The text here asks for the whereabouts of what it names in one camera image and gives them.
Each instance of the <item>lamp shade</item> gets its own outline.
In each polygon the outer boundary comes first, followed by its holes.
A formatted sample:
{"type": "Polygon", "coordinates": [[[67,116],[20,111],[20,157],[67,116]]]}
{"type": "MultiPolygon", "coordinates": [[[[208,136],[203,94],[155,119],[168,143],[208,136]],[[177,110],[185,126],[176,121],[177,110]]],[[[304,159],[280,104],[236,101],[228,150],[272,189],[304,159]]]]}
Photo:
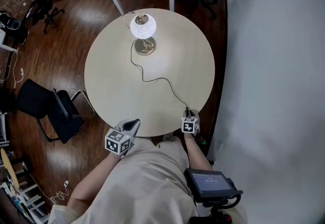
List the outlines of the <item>lamp shade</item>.
{"type": "Polygon", "coordinates": [[[156,31],[156,21],[151,15],[143,14],[144,16],[148,17],[148,20],[143,23],[139,24],[136,19],[139,19],[139,16],[135,16],[130,24],[131,33],[137,37],[138,39],[148,39],[152,37],[154,32],[156,31]]]}

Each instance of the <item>dark hardwood floor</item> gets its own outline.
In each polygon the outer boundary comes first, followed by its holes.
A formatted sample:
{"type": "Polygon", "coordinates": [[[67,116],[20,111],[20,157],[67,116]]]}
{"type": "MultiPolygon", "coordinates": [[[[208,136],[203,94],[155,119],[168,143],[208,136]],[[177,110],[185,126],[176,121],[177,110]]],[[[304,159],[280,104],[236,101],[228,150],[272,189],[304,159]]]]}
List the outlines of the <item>dark hardwood floor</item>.
{"type": "MultiPolygon", "coordinates": [[[[168,0],[120,0],[126,11],[142,8],[169,9],[168,0]]],[[[175,11],[186,15],[189,2],[175,1],[175,11]]],[[[99,32],[120,16],[111,0],[54,0],[54,6],[64,8],[66,13],[57,17],[57,28],[50,26],[43,35],[44,21],[30,27],[30,34],[24,46],[19,48],[15,68],[16,78],[20,78],[20,68],[24,68],[24,80],[30,78],[47,89],[67,90],[72,96],[76,90],[85,90],[84,65],[88,51],[99,32]]],[[[215,59],[215,80],[211,95],[200,112],[201,134],[207,139],[214,131],[213,119],[220,100],[220,85],[225,63],[225,4],[221,0],[213,8],[218,10],[216,20],[199,5],[192,21],[205,34],[213,50],[215,59]]],[[[17,84],[16,94],[21,83],[17,84]]],[[[12,76],[6,88],[13,87],[12,76]]],[[[78,98],[76,107],[80,112],[87,109],[86,103],[78,98]]],[[[43,119],[46,132],[55,137],[47,119],[43,119]]],[[[35,119],[17,111],[8,116],[10,149],[17,155],[26,153],[34,171],[32,175],[47,196],[54,196],[63,190],[65,180],[69,180],[69,192],[107,154],[103,146],[103,136],[109,127],[97,116],[86,118],[80,133],[67,144],[46,142],[40,135],[35,119]]]]}

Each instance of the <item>display screen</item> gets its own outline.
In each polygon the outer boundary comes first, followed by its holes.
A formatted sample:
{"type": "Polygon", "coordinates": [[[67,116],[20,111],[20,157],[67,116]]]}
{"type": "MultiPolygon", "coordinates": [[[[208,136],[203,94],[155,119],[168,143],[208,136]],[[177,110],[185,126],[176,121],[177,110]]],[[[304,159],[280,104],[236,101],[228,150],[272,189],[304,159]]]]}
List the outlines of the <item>display screen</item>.
{"type": "Polygon", "coordinates": [[[192,173],[200,191],[231,189],[222,175],[192,173]]]}

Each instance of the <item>lamp base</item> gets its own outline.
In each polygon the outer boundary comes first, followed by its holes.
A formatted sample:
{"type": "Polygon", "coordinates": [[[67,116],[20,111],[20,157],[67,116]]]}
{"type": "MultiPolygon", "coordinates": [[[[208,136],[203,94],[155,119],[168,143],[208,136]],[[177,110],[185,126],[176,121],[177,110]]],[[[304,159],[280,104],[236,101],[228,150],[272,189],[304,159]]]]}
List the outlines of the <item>lamp base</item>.
{"type": "Polygon", "coordinates": [[[155,50],[156,41],[153,37],[148,39],[137,39],[134,46],[138,54],[149,55],[155,50]]]}

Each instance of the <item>forearm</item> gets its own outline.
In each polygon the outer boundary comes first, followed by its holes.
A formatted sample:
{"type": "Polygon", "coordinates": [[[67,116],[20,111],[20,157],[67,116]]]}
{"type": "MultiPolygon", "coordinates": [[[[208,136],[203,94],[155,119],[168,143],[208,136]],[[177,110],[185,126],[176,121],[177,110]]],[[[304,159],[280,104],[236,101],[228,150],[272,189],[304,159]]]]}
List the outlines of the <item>forearm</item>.
{"type": "Polygon", "coordinates": [[[191,134],[184,134],[189,164],[192,169],[212,171],[209,161],[197,145],[191,134]]]}
{"type": "Polygon", "coordinates": [[[83,214],[120,159],[121,155],[110,153],[76,186],[67,206],[83,214]]]}

